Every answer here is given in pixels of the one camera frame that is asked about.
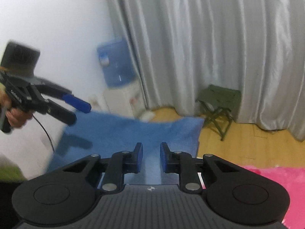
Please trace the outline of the person's left hand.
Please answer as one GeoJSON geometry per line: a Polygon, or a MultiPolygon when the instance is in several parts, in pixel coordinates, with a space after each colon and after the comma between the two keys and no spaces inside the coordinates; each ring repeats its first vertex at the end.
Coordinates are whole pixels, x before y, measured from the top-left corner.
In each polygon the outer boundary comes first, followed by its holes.
{"type": "Polygon", "coordinates": [[[1,90],[1,107],[7,109],[6,117],[13,128],[22,128],[28,120],[33,118],[33,112],[24,112],[11,106],[11,99],[1,90]]]}

